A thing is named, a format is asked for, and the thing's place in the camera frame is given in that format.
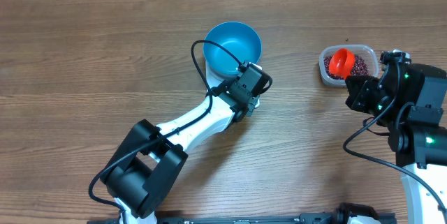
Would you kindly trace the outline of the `orange scoop with blue handle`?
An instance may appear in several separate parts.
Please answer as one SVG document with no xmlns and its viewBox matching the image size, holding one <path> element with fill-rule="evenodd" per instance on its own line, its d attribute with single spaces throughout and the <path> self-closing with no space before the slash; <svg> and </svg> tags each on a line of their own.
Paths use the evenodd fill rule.
<svg viewBox="0 0 447 224">
<path fill-rule="evenodd" d="M 355 55 L 346 48 L 337 50 L 329 63 L 329 72 L 346 79 L 355 64 Z"/>
</svg>

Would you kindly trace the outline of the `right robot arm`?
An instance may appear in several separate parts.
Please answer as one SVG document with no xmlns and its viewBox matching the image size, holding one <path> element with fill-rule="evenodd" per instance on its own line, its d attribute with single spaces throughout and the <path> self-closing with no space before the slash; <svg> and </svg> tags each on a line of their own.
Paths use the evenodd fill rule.
<svg viewBox="0 0 447 224">
<path fill-rule="evenodd" d="M 406 52 L 382 52 L 383 75 L 352 75 L 345 79 L 346 105 L 370 114 L 359 134 L 377 124 L 395 153 L 395 162 L 344 150 L 401 174 L 409 223 L 446 222 L 446 128 L 440 125 L 446 95 L 446 72 L 414 64 Z"/>
</svg>

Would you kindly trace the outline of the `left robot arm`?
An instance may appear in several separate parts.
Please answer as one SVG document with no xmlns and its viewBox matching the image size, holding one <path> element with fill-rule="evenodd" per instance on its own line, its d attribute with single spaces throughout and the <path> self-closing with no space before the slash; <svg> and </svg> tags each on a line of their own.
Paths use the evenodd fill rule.
<svg viewBox="0 0 447 224">
<path fill-rule="evenodd" d="M 208 137 L 225 131 L 258 107 L 272 78 L 245 61 L 227 75 L 206 67 L 205 100 L 157 126 L 143 119 L 132 127 L 98 178 L 119 209 L 119 223 L 156 223 L 155 210 L 169 194 L 189 156 Z"/>
</svg>

